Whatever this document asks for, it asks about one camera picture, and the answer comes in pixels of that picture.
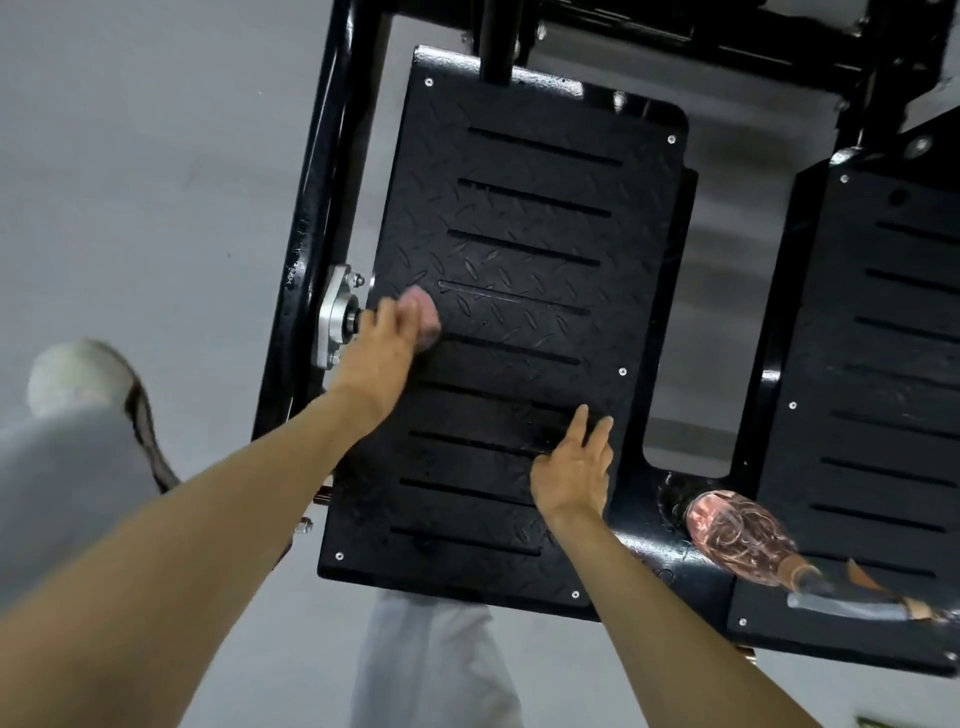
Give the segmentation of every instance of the concrete floor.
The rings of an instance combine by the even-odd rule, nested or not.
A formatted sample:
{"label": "concrete floor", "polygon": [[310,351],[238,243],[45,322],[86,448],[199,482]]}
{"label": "concrete floor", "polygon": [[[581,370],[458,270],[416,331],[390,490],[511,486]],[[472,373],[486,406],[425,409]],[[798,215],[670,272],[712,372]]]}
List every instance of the concrete floor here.
{"label": "concrete floor", "polygon": [[[862,3],[815,5],[846,23]],[[328,9],[0,5],[0,425],[26,415],[38,352],[93,335],[143,375],[181,475],[249,440]],[[393,28],[350,250],[363,272],[420,42],[460,48],[448,30]],[[721,474],[790,183],[829,154],[835,99],[558,29],[532,65],[674,101],[690,117],[687,163],[701,185],[646,452],[664,467]],[[930,96],[911,116],[956,97]],[[310,513],[323,523],[322,508]],[[345,724],[372,590],[316,577],[321,536],[298,537],[185,726]],[[599,625],[498,609],[494,630],[528,726],[642,724]],[[857,713],[947,726],[960,710],[960,691],[944,680],[772,653],[760,665],[827,726],[852,725]]]}

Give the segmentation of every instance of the pink sponge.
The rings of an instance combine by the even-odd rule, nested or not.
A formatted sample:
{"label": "pink sponge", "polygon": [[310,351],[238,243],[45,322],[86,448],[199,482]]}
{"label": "pink sponge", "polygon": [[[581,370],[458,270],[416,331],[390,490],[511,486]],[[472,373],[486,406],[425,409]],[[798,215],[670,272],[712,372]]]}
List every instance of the pink sponge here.
{"label": "pink sponge", "polygon": [[412,285],[403,292],[397,304],[401,307],[415,305],[420,308],[420,333],[417,336],[417,351],[423,352],[440,338],[440,314],[430,294],[418,285]]}

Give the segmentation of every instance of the pant leg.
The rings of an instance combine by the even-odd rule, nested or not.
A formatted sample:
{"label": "pant leg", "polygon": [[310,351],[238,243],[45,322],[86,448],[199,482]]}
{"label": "pant leg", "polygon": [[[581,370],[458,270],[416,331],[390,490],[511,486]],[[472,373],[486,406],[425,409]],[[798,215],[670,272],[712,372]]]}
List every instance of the pant leg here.
{"label": "pant leg", "polygon": [[486,605],[381,591],[350,728],[522,728],[491,619]]}
{"label": "pant leg", "polygon": [[0,431],[0,612],[157,495],[121,411],[75,409]]}

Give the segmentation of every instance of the diamond plate texture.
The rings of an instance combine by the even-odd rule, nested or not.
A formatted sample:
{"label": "diamond plate texture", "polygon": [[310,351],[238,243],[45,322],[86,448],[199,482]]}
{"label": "diamond plate texture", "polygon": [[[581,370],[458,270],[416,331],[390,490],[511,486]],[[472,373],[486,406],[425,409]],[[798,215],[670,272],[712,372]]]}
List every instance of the diamond plate texture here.
{"label": "diamond plate texture", "polygon": [[416,283],[444,337],[338,467],[321,575],[589,611],[529,471],[582,402],[618,421],[620,450],[685,128],[586,96],[415,63],[370,301]]}

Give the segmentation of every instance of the hex bolt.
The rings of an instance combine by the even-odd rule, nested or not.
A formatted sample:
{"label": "hex bolt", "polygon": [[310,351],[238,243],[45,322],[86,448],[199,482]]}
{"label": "hex bolt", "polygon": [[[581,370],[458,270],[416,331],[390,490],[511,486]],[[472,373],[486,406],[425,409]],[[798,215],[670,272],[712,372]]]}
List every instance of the hex bolt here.
{"label": "hex bolt", "polygon": [[921,134],[906,145],[906,149],[903,150],[903,156],[907,159],[916,159],[917,157],[922,157],[930,151],[930,147],[932,146],[933,137],[929,136],[928,134]]}

